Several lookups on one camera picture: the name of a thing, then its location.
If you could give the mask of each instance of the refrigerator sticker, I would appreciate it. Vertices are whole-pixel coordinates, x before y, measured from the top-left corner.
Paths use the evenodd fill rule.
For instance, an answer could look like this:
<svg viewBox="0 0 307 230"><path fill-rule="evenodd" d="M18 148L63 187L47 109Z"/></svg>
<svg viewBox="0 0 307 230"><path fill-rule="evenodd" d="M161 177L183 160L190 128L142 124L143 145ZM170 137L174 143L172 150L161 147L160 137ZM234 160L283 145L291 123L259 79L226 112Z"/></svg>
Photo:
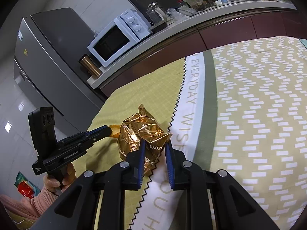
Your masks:
<svg viewBox="0 0 307 230"><path fill-rule="evenodd" d="M22 41L23 35L22 35L22 33L21 33L20 30L18 31L18 37L19 37L19 39Z"/></svg>

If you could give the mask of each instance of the microwave knob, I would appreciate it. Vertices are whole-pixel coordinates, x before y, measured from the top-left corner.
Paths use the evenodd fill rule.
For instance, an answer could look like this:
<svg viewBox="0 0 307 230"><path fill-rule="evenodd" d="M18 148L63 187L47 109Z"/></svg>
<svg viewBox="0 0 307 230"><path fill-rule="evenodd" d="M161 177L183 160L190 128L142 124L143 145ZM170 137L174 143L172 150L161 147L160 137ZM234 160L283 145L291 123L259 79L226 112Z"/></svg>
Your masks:
<svg viewBox="0 0 307 230"><path fill-rule="evenodd" d="M131 16L131 17L128 17L128 18L127 18L127 21L128 21L129 23L133 23L133 22L134 22L134 17L132 17L132 16Z"/></svg>
<svg viewBox="0 0 307 230"><path fill-rule="evenodd" d="M139 25L139 24L135 24L135 25L133 25L133 29L135 30L135 31L140 31L141 30L141 25Z"/></svg>

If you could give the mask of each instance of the kettle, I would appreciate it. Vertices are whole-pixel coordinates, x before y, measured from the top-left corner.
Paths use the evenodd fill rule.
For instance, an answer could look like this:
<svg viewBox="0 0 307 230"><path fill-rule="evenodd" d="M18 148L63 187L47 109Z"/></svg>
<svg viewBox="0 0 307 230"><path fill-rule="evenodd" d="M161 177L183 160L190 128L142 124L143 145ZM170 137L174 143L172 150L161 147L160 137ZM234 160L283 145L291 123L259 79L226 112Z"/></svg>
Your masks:
<svg viewBox="0 0 307 230"><path fill-rule="evenodd" d="M150 17L154 24L159 23L160 21L165 20L167 25L170 25L174 22L172 18L166 13L165 9L159 5L158 2L153 2L148 5L146 14Z"/></svg>

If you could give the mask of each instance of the human hand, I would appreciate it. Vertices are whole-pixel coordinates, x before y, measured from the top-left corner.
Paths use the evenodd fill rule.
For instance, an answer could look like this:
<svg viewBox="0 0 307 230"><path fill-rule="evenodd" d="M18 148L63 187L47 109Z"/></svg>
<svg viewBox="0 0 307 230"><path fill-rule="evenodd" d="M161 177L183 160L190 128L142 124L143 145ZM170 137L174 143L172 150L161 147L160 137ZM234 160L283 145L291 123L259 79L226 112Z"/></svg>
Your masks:
<svg viewBox="0 0 307 230"><path fill-rule="evenodd" d="M73 164L67 164L67 174L64 176L62 181L62 192L64 192L76 179L76 170ZM44 184L51 193L55 193L56 188L60 186L60 182L58 180L48 175L44 176Z"/></svg>

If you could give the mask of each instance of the red package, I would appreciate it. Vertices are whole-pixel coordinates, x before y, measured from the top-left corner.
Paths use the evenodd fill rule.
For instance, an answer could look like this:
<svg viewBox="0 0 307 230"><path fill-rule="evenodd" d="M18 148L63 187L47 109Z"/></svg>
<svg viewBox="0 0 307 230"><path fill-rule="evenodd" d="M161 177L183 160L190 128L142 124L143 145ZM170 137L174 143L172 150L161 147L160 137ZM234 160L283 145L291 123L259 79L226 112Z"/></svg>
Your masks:
<svg viewBox="0 0 307 230"><path fill-rule="evenodd" d="M29 197L32 199L34 197L34 191L31 189L31 187L26 184L25 181L21 182L17 187L19 193L21 193L25 197Z"/></svg>

